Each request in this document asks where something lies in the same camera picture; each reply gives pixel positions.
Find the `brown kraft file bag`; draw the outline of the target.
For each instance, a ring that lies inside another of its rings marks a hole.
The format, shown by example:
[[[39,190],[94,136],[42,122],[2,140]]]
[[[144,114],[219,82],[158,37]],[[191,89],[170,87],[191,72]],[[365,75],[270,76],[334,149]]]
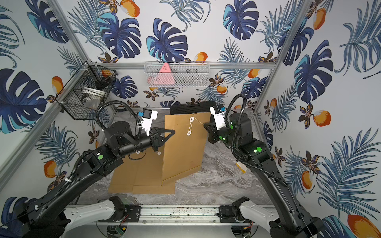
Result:
[[[108,188],[109,193],[132,193],[140,160],[123,159],[123,163],[113,171]]]

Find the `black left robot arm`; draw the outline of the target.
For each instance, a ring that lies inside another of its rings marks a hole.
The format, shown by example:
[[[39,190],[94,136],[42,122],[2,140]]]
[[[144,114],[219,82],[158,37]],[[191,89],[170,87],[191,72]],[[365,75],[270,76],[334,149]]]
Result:
[[[109,127],[101,123],[101,111],[115,104],[124,106],[135,118],[139,126],[136,134],[132,133],[130,124],[125,121],[115,122]],[[96,215],[96,209],[91,206],[87,207],[90,210],[89,215],[85,215],[82,212],[70,211],[68,205],[87,188],[122,165],[125,157],[149,148],[158,151],[175,134],[174,130],[148,127],[147,123],[154,118],[154,113],[144,109],[136,114],[127,103],[118,100],[99,106],[95,113],[95,121],[104,131],[106,144],[80,155],[69,176],[47,194],[14,208],[15,221],[20,223],[18,237],[60,238],[69,230],[94,220],[122,220],[125,208],[118,198],[105,200],[104,205],[97,204],[100,215]]]

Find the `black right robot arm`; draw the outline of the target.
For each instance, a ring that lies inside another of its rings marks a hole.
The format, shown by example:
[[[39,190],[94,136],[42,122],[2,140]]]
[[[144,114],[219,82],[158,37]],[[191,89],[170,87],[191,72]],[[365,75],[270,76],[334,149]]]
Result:
[[[247,197],[232,204],[234,220],[250,220],[267,230],[273,238],[316,238],[325,225],[313,217],[292,193],[282,177],[267,146],[254,137],[252,121],[245,113],[247,98],[236,95],[230,104],[210,107],[211,120],[204,124],[208,142],[222,142],[230,149],[237,162],[245,165],[261,182],[276,212],[266,210]]]

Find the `brown file bag stack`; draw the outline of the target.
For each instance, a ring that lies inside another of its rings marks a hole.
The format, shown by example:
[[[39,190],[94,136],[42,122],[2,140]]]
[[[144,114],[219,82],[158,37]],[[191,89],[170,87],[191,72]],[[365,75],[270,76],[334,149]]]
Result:
[[[164,145],[163,186],[172,186],[200,171],[207,142],[203,125],[210,121],[210,116],[210,113],[165,116],[165,128],[175,134]]]

